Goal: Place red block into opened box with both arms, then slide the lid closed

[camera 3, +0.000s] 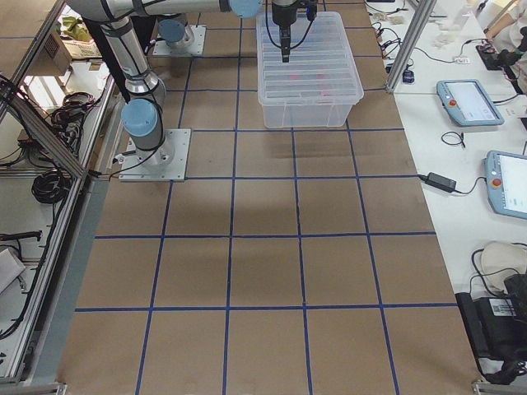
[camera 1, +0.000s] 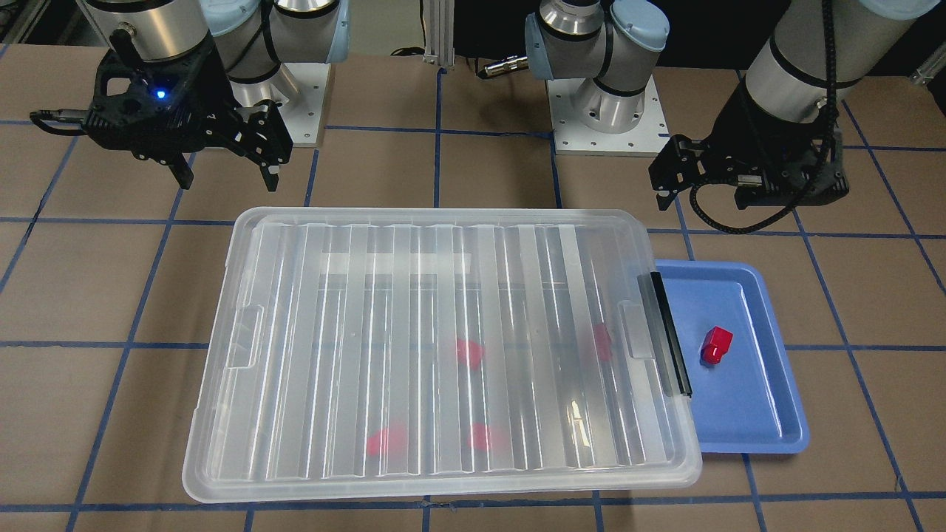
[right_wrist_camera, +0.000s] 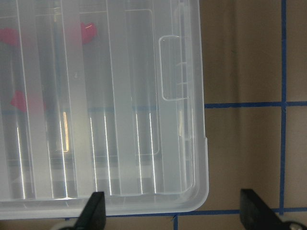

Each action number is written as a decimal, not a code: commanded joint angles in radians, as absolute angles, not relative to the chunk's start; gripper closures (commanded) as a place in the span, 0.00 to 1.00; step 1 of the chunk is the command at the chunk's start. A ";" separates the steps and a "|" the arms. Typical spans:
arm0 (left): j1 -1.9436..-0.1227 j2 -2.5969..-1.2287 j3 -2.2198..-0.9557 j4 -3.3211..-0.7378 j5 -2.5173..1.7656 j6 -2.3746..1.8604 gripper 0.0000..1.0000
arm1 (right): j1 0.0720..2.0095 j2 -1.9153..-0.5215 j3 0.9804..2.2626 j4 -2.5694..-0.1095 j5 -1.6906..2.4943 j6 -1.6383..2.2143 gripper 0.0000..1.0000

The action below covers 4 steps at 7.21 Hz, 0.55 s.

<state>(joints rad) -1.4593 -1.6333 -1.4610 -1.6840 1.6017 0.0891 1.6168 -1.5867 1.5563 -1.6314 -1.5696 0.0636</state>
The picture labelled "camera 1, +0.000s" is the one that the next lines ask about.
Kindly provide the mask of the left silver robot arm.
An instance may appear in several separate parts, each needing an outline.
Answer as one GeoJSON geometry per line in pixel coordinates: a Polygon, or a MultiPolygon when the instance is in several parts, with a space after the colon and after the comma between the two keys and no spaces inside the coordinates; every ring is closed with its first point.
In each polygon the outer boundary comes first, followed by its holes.
{"type": "MultiPolygon", "coordinates": [[[[828,205],[848,194],[843,98],[936,1],[793,1],[702,140],[669,138],[649,166],[661,210],[679,193],[734,188],[737,208],[828,205]]],[[[585,127],[624,134],[671,24],[648,1],[543,1],[525,19],[527,67],[540,80],[579,80],[585,127]]]]}

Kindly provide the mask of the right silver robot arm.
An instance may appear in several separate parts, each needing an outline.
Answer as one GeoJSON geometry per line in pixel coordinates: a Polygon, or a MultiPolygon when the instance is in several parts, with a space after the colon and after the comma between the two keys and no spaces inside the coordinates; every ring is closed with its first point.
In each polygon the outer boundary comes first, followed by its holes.
{"type": "Polygon", "coordinates": [[[226,149],[268,191],[293,150],[317,147],[332,64],[350,43],[346,1],[81,1],[108,41],[84,110],[36,110],[47,134],[87,136],[192,185],[187,155],[226,149]]]}

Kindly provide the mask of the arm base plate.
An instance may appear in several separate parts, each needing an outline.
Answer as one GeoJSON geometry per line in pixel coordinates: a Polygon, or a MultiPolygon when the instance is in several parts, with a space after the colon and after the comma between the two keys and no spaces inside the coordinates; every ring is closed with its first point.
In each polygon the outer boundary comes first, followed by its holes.
{"type": "Polygon", "coordinates": [[[578,78],[546,81],[546,88],[557,154],[656,156],[671,136],[653,78],[631,97],[578,78]]]}
{"type": "Polygon", "coordinates": [[[234,97],[243,106],[261,100],[277,104],[295,147],[321,147],[333,66],[281,64],[269,78],[232,80],[234,97]]]}

